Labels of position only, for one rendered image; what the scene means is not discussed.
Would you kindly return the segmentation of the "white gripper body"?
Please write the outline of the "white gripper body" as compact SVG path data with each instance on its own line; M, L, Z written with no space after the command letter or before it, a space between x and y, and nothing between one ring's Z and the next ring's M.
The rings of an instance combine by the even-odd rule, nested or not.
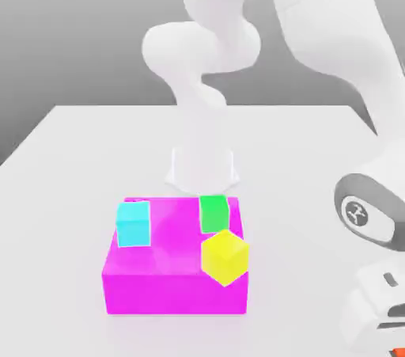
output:
M405 348L405 312L389 316L390 310L405 304L397 294L370 298L363 291L351 291L340 320L340 332L346 345L365 354L391 354Z

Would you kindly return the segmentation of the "small yellow cube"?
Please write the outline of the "small yellow cube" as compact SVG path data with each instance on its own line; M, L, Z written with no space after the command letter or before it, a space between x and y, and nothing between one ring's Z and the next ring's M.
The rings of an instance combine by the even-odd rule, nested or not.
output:
M201 269L227 287L248 271L249 244L230 230L222 230L201 244Z

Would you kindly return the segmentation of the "small green cube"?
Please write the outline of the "small green cube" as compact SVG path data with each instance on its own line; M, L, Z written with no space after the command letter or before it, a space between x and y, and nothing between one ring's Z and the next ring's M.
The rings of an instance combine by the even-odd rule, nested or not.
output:
M204 234L218 233L229 228L229 203L224 195L200 196L199 219Z

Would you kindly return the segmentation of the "small cyan cube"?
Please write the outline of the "small cyan cube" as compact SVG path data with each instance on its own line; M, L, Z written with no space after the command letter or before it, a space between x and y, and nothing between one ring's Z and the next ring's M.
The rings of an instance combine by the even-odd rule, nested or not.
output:
M151 246L150 203L122 202L117 209L115 228L120 248Z

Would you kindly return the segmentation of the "large magenta box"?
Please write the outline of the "large magenta box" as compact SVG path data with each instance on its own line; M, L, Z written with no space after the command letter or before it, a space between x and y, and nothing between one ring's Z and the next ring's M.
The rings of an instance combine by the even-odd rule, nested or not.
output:
M244 239L239 201L227 197L229 228ZM244 314L248 271L227 287L201 269L199 197L127 197L150 203L151 246L120 248L116 229L101 273L108 313Z

